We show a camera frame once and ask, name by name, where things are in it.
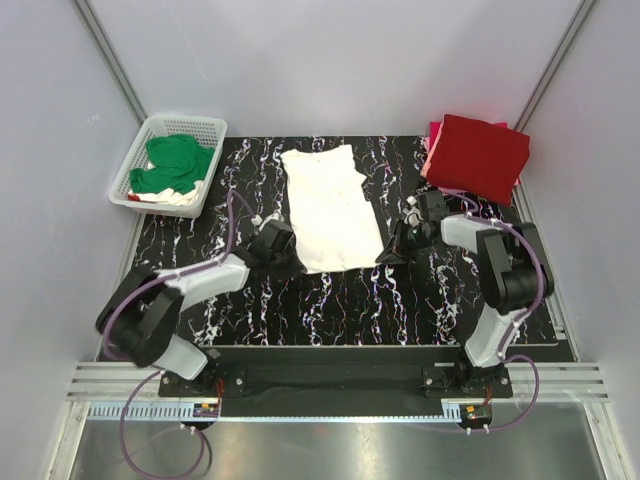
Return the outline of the green t shirt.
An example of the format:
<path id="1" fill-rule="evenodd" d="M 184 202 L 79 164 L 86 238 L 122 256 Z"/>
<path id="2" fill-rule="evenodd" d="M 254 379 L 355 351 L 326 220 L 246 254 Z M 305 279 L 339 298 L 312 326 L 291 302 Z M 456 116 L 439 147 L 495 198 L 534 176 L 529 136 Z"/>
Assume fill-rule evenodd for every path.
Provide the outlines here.
<path id="1" fill-rule="evenodd" d="M 159 193 L 167 188 L 187 193 L 196 181 L 205 179 L 215 153 L 213 147 L 204 147 L 184 134 L 152 138 L 145 148 L 150 165 L 129 172 L 134 193 Z"/>

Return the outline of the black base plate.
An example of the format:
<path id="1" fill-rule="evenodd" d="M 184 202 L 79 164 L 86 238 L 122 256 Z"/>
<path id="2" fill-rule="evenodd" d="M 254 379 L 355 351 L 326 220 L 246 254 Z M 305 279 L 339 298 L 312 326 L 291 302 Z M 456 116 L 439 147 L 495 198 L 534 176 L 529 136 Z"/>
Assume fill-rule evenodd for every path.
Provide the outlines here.
<path id="1" fill-rule="evenodd" d="M 211 399 L 242 410 L 313 410 L 335 413 L 428 413 L 446 399 L 509 399 L 508 371 L 486 384 L 451 383 L 461 350 L 456 346 L 241 347 L 213 349 L 211 383 L 162 376 L 162 397 Z"/>

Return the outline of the white t shirt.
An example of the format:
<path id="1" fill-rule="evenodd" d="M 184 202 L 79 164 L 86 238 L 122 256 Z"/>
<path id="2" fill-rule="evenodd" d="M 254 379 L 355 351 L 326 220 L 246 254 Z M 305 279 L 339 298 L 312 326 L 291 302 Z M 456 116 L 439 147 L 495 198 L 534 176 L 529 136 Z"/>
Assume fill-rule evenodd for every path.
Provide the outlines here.
<path id="1" fill-rule="evenodd" d="M 281 154 L 287 175 L 289 217 L 296 254 L 308 274 L 336 273 L 376 266 L 383 242 L 366 176 L 356 170 L 353 149 Z"/>

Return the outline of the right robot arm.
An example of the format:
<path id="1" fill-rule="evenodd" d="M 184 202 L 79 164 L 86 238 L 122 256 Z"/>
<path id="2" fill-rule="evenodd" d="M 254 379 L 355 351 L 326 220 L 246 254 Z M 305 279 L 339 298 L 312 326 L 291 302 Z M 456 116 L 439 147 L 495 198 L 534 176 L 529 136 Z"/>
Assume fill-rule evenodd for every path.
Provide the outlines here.
<path id="1" fill-rule="evenodd" d="M 478 205 L 455 213 L 445 196 L 456 191 L 428 190 L 406 200 L 378 264 L 412 262 L 436 244 L 458 247 L 476 256 L 484 300 L 476 327 L 453 367 L 451 383 L 476 396 L 501 376 L 506 352 L 521 325 L 549 297 L 555 283 L 539 231 L 531 222 L 509 224 L 477 216 Z"/>

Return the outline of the aluminium frame post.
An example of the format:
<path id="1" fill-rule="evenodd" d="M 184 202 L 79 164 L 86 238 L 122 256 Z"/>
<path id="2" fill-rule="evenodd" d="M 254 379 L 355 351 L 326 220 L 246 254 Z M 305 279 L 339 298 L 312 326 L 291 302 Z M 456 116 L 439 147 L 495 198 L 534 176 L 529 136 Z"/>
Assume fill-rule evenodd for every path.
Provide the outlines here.
<path id="1" fill-rule="evenodd" d="M 551 87 L 565 60 L 568 58 L 571 49 L 575 45 L 599 3 L 599 0 L 581 0 L 579 2 L 576 11 L 572 15 L 538 82 L 529 96 L 522 113 L 515 123 L 514 129 L 516 131 L 523 132 L 531 121 L 537 108 L 544 99 L 545 94 Z"/>
<path id="2" fill-rule="evenodd" d="M 141 125 L 147 118 L 146 109 L 127 75 L 92 2 L 88 0 L 71 0 L 71 4 L 97 48 L 131 114 L 136 122 Z"/>

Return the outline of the red white garment in basket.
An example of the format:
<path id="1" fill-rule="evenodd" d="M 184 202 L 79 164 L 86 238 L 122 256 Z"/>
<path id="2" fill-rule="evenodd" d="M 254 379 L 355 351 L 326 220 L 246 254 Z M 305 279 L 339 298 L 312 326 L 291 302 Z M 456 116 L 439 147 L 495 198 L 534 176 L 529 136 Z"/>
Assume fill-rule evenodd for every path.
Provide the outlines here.
<path id="1" fill-rule="evenodd" d="M 196 181 L 194 183 L 194 188 L 184 194 L 171 188 L 162 190 L 159 193 L 134 193 L 130 190 L 127 194 L 127 199 L 130 201 L 154 203 L 159 205 L 189 206 L 199 199 L 203 185 L 203 181 Z"/>

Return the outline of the white plastic basket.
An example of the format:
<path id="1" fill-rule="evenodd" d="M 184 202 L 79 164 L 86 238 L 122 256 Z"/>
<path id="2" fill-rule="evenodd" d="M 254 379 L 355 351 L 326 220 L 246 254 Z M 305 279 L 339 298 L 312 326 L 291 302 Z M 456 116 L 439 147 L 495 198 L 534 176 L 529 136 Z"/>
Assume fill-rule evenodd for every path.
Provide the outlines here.
<path id="1" fill-rule="evenodd" d="M 113 181 L 109 200 L 139 213 L 199 217 L 226 132 L 227 123 L 219 118 L 147 118 Z"/>

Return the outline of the right aluminium frame post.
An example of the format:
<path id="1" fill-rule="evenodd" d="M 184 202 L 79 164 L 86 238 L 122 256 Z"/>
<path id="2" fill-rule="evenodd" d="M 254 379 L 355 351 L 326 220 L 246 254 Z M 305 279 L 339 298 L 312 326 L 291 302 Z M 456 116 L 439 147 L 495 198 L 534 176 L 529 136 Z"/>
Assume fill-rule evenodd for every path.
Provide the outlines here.
<path id="1" fill-rule="evenodd" d="M 576 11 L 572 15 L 538 82 L 529 96 L 522 113 L 515 123 L 514 129 L 516 131 L 523 132 L 531 121 L 537 108 L 544 99 L 545 94 L 551 87 L 565 60 L 568 58 L 571 49 L 575 45 L 599 3 L 599 0 L 581 0 L 579 2 Z"/>

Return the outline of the left aluminium frame post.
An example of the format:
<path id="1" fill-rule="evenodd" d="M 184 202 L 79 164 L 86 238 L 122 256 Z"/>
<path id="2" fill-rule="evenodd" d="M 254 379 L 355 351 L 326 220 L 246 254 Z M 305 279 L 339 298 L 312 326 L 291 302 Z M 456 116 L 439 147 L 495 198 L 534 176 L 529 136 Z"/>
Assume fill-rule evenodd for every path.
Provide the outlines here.
<path id="1" fill-rule="evenodd" d="M 92 2 L 88 0 L 71 0 L 71 4 L 97 48 L 131 114 L 136 122 L 141 125 L 147 118 L 146 109 L 127 75 Z"/>

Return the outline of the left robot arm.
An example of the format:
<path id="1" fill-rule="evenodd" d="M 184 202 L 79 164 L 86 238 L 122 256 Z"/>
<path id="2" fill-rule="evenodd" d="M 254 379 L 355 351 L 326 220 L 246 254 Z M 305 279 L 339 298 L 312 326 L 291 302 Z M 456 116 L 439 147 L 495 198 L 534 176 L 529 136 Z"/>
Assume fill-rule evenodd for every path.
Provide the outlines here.
<path id="1" fill-rule="evenodd" d="M 96 320 L 103 351 L 140 368 L 171 372 L 193 395 L 206 395 L 215 386 L 217 359 L 176 333 L 181 314 L 207 299 L 240 291 L 250 280 L 304 271 L 293 228 L 278 216 L 268 217 L 249 240 L 217 259 L 171 270 L 133 268 Z"/>

